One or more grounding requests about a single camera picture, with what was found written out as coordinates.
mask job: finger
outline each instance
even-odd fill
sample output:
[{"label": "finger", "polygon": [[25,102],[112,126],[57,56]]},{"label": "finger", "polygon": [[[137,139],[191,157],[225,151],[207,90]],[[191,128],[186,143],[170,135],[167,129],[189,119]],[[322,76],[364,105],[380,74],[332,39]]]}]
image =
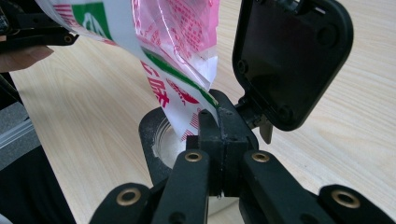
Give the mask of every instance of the finger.
[{"label": "finger", "polygon": [[47,58],[51,53],[53,53],[53,50],[44,46],[2,53],[0,54],[0,72],[11,72],[27,68]]}]

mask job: brass insert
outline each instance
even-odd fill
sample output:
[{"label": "brass insert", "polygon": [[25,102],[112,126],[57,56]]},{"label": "brass insert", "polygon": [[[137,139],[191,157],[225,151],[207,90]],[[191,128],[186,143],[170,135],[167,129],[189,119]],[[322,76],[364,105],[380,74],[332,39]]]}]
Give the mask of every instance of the brass insert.
[{"label": "brass insert", "polygon": [[258,162],[267,162],[270,160],[270,157],[265,155],[262,152],[253,153],[251,155],[251,158],[253,158],[253,160],[258,161]]},{"label": "brass insert", "polygon": [[186,161],[200,161],[202,159],[202,155],[197,152],[187,153],[184,157]]},{"label": "brass insert", "polygon": [[332,198],[344,207],[359,208],[361,206],[361,201],[359,201],[359,199],[355,195],[344,190],[334,190],[332,192]]},{"label": "brass insert", "polygon": [[141,196],[141,193],[140,193],[139,189],[136,189],[136,188],[124,189],[117,196],[117,203],[121,206],[129,206],[134,203],[137,203],[140,199],[140,196]]}]

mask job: black plastic part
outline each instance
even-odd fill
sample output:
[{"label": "black plastic part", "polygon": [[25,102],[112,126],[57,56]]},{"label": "black plastic part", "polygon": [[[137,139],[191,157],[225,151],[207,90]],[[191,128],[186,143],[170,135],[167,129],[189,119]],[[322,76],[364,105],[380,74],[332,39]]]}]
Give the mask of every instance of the black plastic part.
[{"label": "black plastic part", "polygon": [[206,223],[208,178],[209,156],[205,152],[180,153],[151,223]]},{"label": "black plastic part", "polygon": [[[124,190],[133,189],[135,193],[122,193]],[[131,201],[136,197],[137,201],[132,204],[119,203],[120,195],[124,201]],[[146,209],[150,191],[146,186],[140,184],[124,184],[116,187],[107,194],[105,199],[96,209],[91,219],[91,224],[140,224],[147,223],[152,214]]]},{"label": "black plastic part", "polygon": [[[215,136],[220,134],[220,142],[219,140],[207,141],[208,147],[200,147],[200,149],[207,152],[211,158],[220,156],[220,170],[213,172],[221,173],[221,190],[224,196],[238,197],[241,186],[239,162],[246,151],[258,150],[259,143],[256,135],[238,114],[228,97],[221,91],[216,90],[210,90],[210,94],[219,102],[219,108],[217,110],[219,127],[212,122],[211,127],[200,130],[200,140],[204,139],[202,136],[205,135],[213,134],[213,136]],[[200,129],[203,125],[205,125],[205,123],[200,121]],[[213,133],[216,129],[219,129],[219,133]],[[216,152],[208,151],[212,148],[211,146],[221,148]]]},{"label": "black plastic part", "polygon": [[322,188],[318,203],[337,223],[394,223],[387,214],[356,190],[344,186],[331,185]]},{"label": "black plastic part", "polygon": [[332,82],[352,40],[351,19],[336,1],[244,0],[233,70],[250,106],[292,131]]},{"label": "black plastic part", "polygon": [[157,185],[168,178],[169,174],[172,172],[172,169],[167,167],[159,157],[155,156],[152,150],[155,138],[158,135],[157,132],[161,124],[166,120],[163,109],[158,107],[148,112],[139,123],[140,141],[143,152],[145,153],[146,163],[153,185]]},{"label": "black plastic part", "polygon": [[206,152],[210,157],[210,174],[209,174],[209,195],[220,196],[223,187],[222,168],[224,163],[224,145],[221,139],[221,132],[213,116],[203,110],[198,115],[199,132],[198,148]]},{"label": "black plastic part", "polygon": [[247,186],[243,188],[239,196],[239,211],[245,224],[268,224],[267,217]]},{"label": "black plastic part", "polygon": [[334,223],[272,154],[246,152],[242,171],[268,223]]}]

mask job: wooden table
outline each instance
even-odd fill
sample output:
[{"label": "wooden table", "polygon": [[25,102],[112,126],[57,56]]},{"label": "wooden table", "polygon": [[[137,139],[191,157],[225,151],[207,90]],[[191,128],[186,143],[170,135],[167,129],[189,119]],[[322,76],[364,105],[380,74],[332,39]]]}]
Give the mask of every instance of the wooden table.
[{"label": "wooden table", "polygon": [[[307,189],[341,184],[396,219],[396,1],[343,0],[355,29],[349,59],[304,126],[269,146]],[[240,1],[220,6],[213,88],[243,95],[231,66]],[[158,106],[139,61],[86,38],[12,74],[78,223],[116,186],[151,186],[137,127]],[[241,223],[237,204],[209,223]]]}]

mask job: green printing on bag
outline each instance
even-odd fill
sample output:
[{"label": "green printing on bag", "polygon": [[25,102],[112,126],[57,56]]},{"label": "green printing on bag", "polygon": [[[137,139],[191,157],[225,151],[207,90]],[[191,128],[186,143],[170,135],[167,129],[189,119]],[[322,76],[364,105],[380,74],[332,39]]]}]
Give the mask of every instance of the green printing on bag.
[{"label": "green printing on bag", "polygon": [[72,9],[76,21],[80,25],[89,31],[112,40],[108,30],[105,7],[102,2],[73,5]]}]

